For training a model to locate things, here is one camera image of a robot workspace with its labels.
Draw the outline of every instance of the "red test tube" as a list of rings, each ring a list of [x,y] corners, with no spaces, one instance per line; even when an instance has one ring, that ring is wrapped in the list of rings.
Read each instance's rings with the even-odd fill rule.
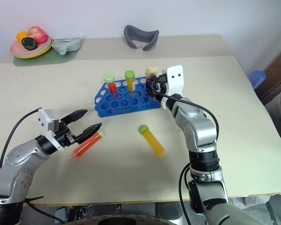
[[[104,136],[105,134],[101,130],[98,130],[93,136],[91,136],[89,139],[87,139],[85,142],[79,145],[77,149],[73,151],[71,158],[80,157]]]
[[[107,83],[108,90],[111,94],[117,92],[116,83],[114,82],[114,75],[112,73],[104,74],[104,80]]]

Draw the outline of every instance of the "pink plate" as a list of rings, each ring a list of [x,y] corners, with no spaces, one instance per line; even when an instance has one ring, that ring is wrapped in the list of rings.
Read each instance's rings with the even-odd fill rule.
[[[31,55],[35,52],[38,52],[42,49],[45,49],[46,46],[48,45],[48,43],[51,42],[51,38],[48,36],[48,40],[42,44],[37,45],[37,48],[30,51],[26,48],[23,47],[22,44],[20,44],[19,42],[14,42],[14,44],[10,47],[10,51],[12,54],[16,54],[18,56],[25,56],[25,55]]]

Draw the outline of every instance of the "green cap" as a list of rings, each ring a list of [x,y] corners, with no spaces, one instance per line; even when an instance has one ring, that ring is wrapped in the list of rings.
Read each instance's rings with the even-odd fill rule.
[[[114,82],[114,74],[113,73],[104,74],[104,80],[107,83]]]
[[[105,134],[101,131],[101,130],[98,130],[97,133],[101,136],[101,137],[104,137]]]
[[[133,70],[127,70],[125,72],[125,77],[126,79],[130,80],[130,79],[134,79],[135,78],[135,72]]]
[[[139,133],[142,134],[145,130],[148,130],[148,129],[149,129],[148,126],[143,125],[143,126],[141,126],[140,129],[139,129]]]

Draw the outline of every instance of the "blue container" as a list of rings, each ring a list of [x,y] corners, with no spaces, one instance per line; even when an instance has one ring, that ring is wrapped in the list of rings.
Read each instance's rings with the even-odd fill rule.
[[[118,92],[116,94],[111,94],[106,83],[104,83],[95,96],[95,110],[100,117],[133,113],[161,107],[158,101],[152,101],[149,98],[145,77],[135,78],[134,92],[128,90],[126,80],[115,82],[116,84],[120,83],[120,86],[117,87]]]
[[[266,79],[265,72],[261,70],[255,70],[249,75],[253,89],[256,89]]]

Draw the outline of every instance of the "yellow test tube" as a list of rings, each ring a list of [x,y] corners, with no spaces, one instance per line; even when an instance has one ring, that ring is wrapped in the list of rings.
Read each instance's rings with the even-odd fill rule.
[[[141,126],[139,132],[149,142],[156,155],[158,155],[159,157],[165,157],[165,151],[163,146],[157,141],[157,139],[149,130],[148,126],[146,125]]]
[[[133,70],[127,70],[125,72],[125,78],[127,80],[127,87],[129,91],[134,91],[135,90],[135,85],[134,85],[134,78],[135,78],[135,73]]]

